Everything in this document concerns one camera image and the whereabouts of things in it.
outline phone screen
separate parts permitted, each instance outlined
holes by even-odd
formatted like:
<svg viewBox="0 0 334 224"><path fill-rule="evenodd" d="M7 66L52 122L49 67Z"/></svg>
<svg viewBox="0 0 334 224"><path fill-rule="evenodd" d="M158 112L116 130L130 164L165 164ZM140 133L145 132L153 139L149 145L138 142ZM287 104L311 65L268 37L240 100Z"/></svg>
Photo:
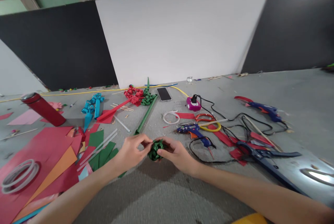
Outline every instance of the phone screen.
<svg viewBox="0 0 334 224"><path fill-rule="evenodd" d="M171 101L172 100L166 88L158 88L157 91L158 91L161 101Z"/></svg>

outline black panel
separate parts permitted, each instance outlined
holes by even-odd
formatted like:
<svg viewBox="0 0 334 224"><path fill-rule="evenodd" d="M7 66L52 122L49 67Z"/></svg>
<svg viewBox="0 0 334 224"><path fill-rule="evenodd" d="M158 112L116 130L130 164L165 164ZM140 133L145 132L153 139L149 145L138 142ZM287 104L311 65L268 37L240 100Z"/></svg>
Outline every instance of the black panel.
<svg viewBox="0 0 334 224"><path fill-rule="evenodd" d="M95 1L0 16L0 38L51 90L118 84Z"/></svg>
<svg viewBox="0 0 334 224"><path fill-rule="evenodd" d="M267 0L242 72L334 62L334 0Z"/></svg>

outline white board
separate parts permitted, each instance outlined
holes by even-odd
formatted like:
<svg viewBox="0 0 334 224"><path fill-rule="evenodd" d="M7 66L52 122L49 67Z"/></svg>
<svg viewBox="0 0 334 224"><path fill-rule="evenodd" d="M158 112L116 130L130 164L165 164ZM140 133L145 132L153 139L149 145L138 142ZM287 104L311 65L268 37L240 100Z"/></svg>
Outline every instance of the white board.
<svg viewBox="0 0 334 224"><path fill-rule="evenodd" d="M120 88L240 72L265 0L97 0Z"/></svg>
<svg viewBox="0 0 334 224"><path fill-rule="evenodd" d="M0 40L0 93L22 95L47 89L37 80L21 60Z"/></svg>

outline green stem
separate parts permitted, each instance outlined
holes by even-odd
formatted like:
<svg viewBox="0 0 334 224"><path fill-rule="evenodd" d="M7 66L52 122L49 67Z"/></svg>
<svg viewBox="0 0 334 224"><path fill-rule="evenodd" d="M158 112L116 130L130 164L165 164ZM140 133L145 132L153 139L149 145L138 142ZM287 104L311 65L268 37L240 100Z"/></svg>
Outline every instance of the green stem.
<svg viewBox="0 0 334 224"><path fill-rule="evenodd" d="M135 134L134 134L134 135L140 134L140 130L142 129L142 127L143 127L143 125L144 125L144 123L145 123L145 121L146 121L146 119L147 119L147 116L149 115L149 113L150 113L150 111L151 111L151 109L152 109L152 107L153 107L154 102L156 101L156 99L157 99L157 96L153 99L153 101L152 101L152 103L151 103L149 109L147 109L147 112L146 112L146 114L145 114L145 116L144 116L142 122L140 123L138 129L135 131Z"/></svg>

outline red thermos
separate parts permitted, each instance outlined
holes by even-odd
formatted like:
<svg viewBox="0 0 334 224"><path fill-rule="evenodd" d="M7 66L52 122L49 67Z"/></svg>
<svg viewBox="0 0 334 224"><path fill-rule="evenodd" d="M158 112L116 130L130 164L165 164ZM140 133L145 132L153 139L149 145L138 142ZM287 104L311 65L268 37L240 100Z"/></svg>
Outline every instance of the red thermos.
<svg viewBox="0 0 334 224"><path fill-rule="evenodd" d="M66 119L58 113L58 111L56 111L37 93L27 94L21 98L21 101L27 104L32 110L37 112L55 127L60 126L66 121Z"/></svg>

